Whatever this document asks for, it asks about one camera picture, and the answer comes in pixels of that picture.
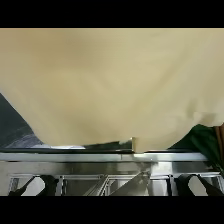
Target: beige dough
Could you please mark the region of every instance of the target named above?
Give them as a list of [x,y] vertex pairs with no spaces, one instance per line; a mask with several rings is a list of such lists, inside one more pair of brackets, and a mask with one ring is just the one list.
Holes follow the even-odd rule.
[[0,29],[0,92],[49,145],[164,150],[224,121],[224,29]]

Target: dough piece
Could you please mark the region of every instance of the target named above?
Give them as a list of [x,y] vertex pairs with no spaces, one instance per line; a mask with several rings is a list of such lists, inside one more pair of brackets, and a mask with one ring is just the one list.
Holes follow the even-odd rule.
[[223,29],[0,29],[0,91],[46,144],[164,150],[224,121],[223,59]]

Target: beige fabric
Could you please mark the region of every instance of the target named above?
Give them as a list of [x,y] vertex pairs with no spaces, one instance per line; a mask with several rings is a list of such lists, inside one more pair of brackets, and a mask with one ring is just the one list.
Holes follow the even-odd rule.
[[223,29],[0,29],[0,91],[49,145],[166,149],[224,121],[223,59]]

